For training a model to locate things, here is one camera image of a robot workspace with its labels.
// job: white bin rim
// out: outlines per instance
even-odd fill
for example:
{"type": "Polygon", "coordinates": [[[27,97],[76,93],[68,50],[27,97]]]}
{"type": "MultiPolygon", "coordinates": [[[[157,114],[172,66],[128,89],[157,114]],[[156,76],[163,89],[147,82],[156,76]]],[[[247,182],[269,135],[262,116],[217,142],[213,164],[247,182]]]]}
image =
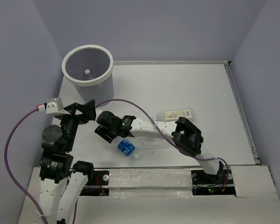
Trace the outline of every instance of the white bin rim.
{"type": "Polygon", "coordinates": [[[112,74],[112,71],[113,71],[113,57],[111,55],[111,53],[106,49],[106,48],[103,48],[101,46],[98,46],[98,45],[83,45],[83,46],[80,46],[80,47],[77,47],[73,50],[71,50],[63,59],[62,61],[62,65],[61,65],[61,68],[62,68],[62,72],[64,74],[64,76],[71,82],[73,83],[74,85],[77,85],[77,86],[94,86],[94,85],[97,85],[97,84],[100,84],[102,83],[103,81],[105,81],[111,74],[112,74]],[[71,77],[65,67],[66,67],[66,63],[68,62],[68,60],[70,59],[70,57],[72,57],[75,53],[81,51],[81,50],[85,50],[85,49],[99,49],[103,52],[105,52],[109,58],[110,58],[110,66],[109,68],[107,69],[107,71],[97,77],[97,78],[94,78],[92,80],[78,80],[78,79],[75,79],[73,77],[71,77]]]}

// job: yellow label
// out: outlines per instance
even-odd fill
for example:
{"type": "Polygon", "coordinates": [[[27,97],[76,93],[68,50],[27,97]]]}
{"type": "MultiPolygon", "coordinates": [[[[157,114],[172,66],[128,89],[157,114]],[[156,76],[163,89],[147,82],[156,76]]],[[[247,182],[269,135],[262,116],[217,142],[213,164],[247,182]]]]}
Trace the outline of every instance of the yellow label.
{"type": "Polygon", "coordinates": [[[166,120],[178,120],[179,117],[192,118],[190,110],[165,111],[166,120]]]}

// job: bottle with blue label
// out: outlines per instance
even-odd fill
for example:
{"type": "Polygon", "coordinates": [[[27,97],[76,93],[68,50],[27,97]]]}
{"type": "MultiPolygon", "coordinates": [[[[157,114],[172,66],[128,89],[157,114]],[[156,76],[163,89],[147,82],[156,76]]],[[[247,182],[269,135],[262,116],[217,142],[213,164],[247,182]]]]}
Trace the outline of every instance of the bottle with blue label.
{"type": "Polygon", "coordinates": [[[113,140],[113,142],[126,157],[131,157],[135,160],[140,158],[139,154],[135,151],[136,147],[128,139],[117,137],[113,140]]]}

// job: wall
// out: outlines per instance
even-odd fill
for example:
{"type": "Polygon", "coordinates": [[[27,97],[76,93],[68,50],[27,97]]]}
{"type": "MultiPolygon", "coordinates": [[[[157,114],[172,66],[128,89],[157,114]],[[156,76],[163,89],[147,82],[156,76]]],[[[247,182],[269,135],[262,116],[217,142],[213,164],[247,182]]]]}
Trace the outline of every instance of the wall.
{"type": "MultiPolygon", "coordinates": [[[[17,223],[24,200],[5,170],[5,141],[25,113],[58,95],[61,61],[32,1],[0,1],[0,224],[17,223]]],[[[46,115],[34,114],[12,138],[10,167],[25,187],[40,161],[41,134],[48,122],[46,115]]]]}
{"type": "Polygon", "coordinates": [[[280,0],[268,0],[231,68],[261,161],[280,197],[280,0]]]}
{"type": "Polygon", "coordinates": [[[62,56],[98,44],[115,60],[232,60],[265,0],[34,0],[62,56]]]}

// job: gray bin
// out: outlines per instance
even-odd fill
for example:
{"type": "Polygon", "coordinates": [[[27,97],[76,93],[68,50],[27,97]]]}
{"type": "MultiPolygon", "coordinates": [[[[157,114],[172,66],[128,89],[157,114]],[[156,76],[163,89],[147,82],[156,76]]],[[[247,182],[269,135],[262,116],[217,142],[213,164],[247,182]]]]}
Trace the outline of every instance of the gray bin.
{"type": "Polygon", "coordinates": [[[112,99],[113,57],[98,45],[84,45],[73,49],[63,59],[62,72],[75,86],[84,102],[92,99],[96,105],[112,99]]]}

